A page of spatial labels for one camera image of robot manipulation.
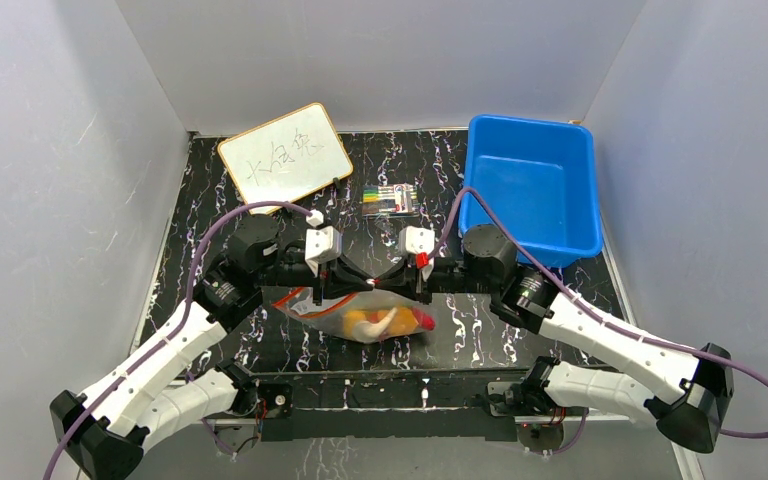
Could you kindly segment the yellow orange fruit toy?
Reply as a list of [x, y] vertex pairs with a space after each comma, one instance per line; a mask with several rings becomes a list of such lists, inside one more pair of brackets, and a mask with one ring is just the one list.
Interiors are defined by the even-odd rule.
[[367, 310], [352, 309], [342, 316], [342, 331], [347, 339], [362, 342], [362, 338], [367, 338], [365, 330], [369, 325], [371, 322], [367, 319]]

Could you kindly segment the red chili pepper toy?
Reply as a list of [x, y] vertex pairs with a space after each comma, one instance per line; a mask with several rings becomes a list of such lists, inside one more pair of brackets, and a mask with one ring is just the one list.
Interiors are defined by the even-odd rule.
[[436, 326], [434, 318], [420, 308], [412, 309], [417, 327], [423, 331], [433, 331]]

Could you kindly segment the clear zip top bag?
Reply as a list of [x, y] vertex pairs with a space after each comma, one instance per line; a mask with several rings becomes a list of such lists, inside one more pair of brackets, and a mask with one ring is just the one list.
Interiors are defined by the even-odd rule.
[[273, 307], [315, 330], [361, 344], [424, 334], [436, 327], [428, 306], [383, 290], [352, 293], [316, 305], [313, 290], [299, 287]]

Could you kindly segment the white garlic toy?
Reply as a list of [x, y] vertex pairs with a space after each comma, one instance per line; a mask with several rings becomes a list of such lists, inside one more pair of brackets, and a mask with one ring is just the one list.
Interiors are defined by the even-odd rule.
[[398, 309], [394, 307], [394, 308], [391, 308], [382, 317], [382, 319], [376, 323], [372, 323], [367, 320], [362, 320], [358, 322], [353, 329], [353, 334], [355, 338], [358, 341], [365, 342], [365, 343], [373, 343], [375, 341], [378, 341], [382, 337], [382, 335], [387, 331], [389, 325], [391, 324], [392, 320], [394, 319], [397, 313], [398, 313]]

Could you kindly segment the orange crinkled food toy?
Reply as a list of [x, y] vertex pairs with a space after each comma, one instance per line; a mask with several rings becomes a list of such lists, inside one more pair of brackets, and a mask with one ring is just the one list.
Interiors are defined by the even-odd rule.
[[412, 335], [422, 326], [419, 315], [412, 307], [396, 307], [385, 334], [388, 337]]

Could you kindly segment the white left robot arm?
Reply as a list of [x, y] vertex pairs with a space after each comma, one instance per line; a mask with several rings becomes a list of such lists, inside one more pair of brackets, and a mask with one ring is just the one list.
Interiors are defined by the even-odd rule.
[[306, 236], [283, 248], [276, 218], [241, 207], [211, 226], [195, 258], [234, 217], [241, 222], [226, 250], [206, 269], [193, 263], [184, 300], [108, 377], [79, 393], [65, 390], [50, 404], [58, 441], [91, 479], [125, 479], [155, 445], [217, 413], [263, 414], [258, 382], [233, 361], [186, 385], [170, 383], [204, 351], [220, 343], [263, 303], [266, 286], [309, 287], [317, 300], [369, 291], [374, 280], [341, 252], [341, 237], [316, 210], [299, 208]]

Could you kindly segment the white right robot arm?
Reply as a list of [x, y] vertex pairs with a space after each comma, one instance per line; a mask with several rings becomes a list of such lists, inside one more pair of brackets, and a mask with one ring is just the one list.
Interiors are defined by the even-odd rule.
[[515, 244], [495, 225], [471, 228], [460, 260], [407, 253], [372, 280], [378, 290], [429, 303], [436, 293], [490, 298], [501, 321], [596, 356], [608, 369], [540, 356], [519, 383], [489, 384], [495, 416], [585, 408], [655, 427], [697, 453], [714, 450], [733, 396], [732, 370], [719, 361], [644, 342], [645, 332], [565, 294], [548, 275], [521, 264]]

